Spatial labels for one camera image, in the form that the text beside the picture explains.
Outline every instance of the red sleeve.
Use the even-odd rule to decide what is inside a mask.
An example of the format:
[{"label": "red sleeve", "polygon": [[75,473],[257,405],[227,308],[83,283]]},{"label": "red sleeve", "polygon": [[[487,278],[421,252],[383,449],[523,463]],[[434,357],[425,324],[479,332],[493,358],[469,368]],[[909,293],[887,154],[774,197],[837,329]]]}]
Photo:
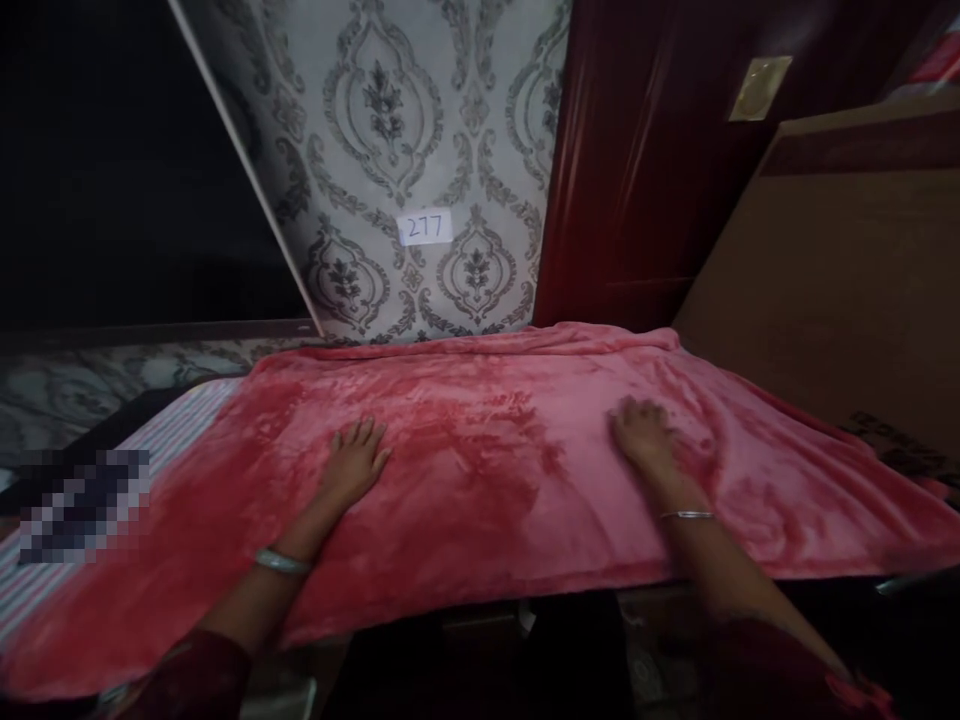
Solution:
[{"label": "red sleeve", "polygon": [[807,720],[895,720],[881,688],[841,679],[792,635],[760,620],[733,620],[704,644],[705,716]]},{"label": "red sleeve", "polygon": [[250,676],[250,657],[223,635],[194,630],[173,646],[122,703],[120,720],[235,720]]}]

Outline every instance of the woman's left hand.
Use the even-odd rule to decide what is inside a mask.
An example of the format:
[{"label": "woman's left hand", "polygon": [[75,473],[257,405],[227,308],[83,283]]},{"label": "woman's left hand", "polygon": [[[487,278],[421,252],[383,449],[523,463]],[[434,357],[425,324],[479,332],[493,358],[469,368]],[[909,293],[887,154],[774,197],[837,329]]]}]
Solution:
[{"label": "woman's left hand", "polygon": [[333,503],[345,513],[360,500],[383,472],[391,448],[377,452],[386,425],[374,427],[374,420],[358,420],[346,433],[337,432],[330,443],[330,458],[324,468],[317,499]]}]

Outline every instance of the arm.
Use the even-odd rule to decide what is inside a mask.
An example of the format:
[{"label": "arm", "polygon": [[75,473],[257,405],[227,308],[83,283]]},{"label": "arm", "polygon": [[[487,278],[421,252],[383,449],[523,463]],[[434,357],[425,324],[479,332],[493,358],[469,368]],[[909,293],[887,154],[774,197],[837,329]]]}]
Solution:
[{"label": "arm", "polygon": [[[362,498],[380,476],[390,450],[377,454],[386,426],[374,429],[373,418],[341,438],[334,435],[332,453],[316,497],[291,523],[271,549],[293,560],[313,563],[327,535],[343,514]],[[240,582],[197,623],[198,630],[223,635],[251,657],[280,624],[305,575],[286,575],[254,565]]]},{"label": "arm", "polygon": [[[658,516],[680,510],[710,511],[703,491],[674,462],[662,408],[649,402],[638,405],[629,398],[614,417],[613,429]],[[751,617],[768,622],[796,638],[841,677],[849,677],[837,654],[719,520],[671,516],[660,523],[710,617],[716,621]]]},{"label": "arm", "polygon": [[[274,552],[316,561],[343,514],[380,477],[390,457],[390,450],[377,452],[384,432],[385,425],[374,429],[373,418],[367,418],[346,435],[334,435],[320,490],[271,546]],[[237,717],[251,658],[283,621],[305,580],[304,575],[253,565],[110,716]]]}]

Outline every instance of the wallpaper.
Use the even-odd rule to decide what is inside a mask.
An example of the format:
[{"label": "wallpaper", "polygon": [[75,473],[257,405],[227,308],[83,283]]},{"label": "wallpaper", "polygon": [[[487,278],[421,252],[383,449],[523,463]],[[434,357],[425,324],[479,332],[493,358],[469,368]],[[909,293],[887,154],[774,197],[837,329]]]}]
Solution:
[{"label": "wallpaper", "polygon": [[130,345],[0,358],[0,467],[62,449],[145,390],[248,372],[302,337]]},{"label": "wallpaper", "polygon": [[[530,321],[570,0],[184,0],[337,344]],[[395,216],[449,207],[452,244]]]}]

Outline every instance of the pixelated blur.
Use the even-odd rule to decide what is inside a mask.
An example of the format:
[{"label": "pixelated blur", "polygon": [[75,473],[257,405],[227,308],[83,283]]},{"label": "pixelated blur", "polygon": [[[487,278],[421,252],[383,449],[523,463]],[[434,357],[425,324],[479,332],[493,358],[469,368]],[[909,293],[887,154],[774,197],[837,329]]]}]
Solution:
[{"label": "pixelated blur", "polygon": [[[146,507],[149,453],[98,450],[75,464],[36,507],[21,509],[20,564],[85,563],[98,550],[119,547]],[[56,466],[59,453],[31,453],[25,467]]]}]

